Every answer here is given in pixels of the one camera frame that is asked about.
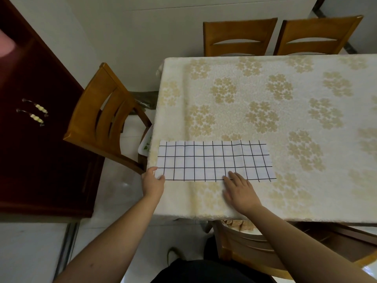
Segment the dining table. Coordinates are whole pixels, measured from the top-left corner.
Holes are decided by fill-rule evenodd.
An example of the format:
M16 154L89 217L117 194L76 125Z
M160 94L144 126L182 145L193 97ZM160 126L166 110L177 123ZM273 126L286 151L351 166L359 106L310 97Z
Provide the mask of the dining table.
M252 181L290 221L377 223L377 55L164 60L148 166L160 141L263 141L275 180ZM155 216L243 219L224 182L165 182Z

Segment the hand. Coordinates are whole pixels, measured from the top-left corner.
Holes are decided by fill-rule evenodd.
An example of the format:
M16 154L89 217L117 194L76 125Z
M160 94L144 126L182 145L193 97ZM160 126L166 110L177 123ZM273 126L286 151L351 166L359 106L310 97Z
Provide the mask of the hand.
M228 204L240 214L246 215L255 206L262 206L253 186L249 181L238 173L229 171L229 176L233 182L226 176L224 198Z
M156 170L157 167L150 167L141 175L141 186L144 197L152 197L159 201L164 192L165 176L162 175L157 180L154 173Z

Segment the black pants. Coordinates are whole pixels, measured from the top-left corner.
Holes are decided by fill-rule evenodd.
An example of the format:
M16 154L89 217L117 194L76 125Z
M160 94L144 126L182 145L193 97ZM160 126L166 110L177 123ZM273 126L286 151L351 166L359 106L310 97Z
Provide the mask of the black pants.
M271 277L235 261L224 262L218 257L214 237L207 240L204 260L177 259L161 271L152 283L157 282L213 282L213 283L271 283Z

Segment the wooden cabinet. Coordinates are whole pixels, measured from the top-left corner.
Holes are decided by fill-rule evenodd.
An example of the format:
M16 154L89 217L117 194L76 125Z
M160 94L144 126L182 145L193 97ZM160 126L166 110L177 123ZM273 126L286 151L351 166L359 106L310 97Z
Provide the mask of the wooden cabinet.
M83 88L9 0L0 29L17 44L0 58L0 212L90 217L104 158L63 141Z

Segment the cabinet handle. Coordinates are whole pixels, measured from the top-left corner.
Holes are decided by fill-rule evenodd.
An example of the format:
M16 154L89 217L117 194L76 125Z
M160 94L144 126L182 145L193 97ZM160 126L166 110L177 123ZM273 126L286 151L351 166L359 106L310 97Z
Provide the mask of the cabinet handle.
M42 111L45 114L44 115L45 117L48 117L47 110L44 107L40 106L39 104L36 104L35 102L27 100L25 98L22 99L22 102L30 102L30 103L32 103L38 110Z
M41 127L45 125L44 121L41 118L39 118L38 116L36 116L36 115L34 115L32 113L29 113L29 112L27 112L25 110L21 110L21 109L18 109L18 108L16 109L16 111L18 113L22 112L22 113L28 114L31 118L33 118L35 121L37 121L39 123L39 126L41 126Z

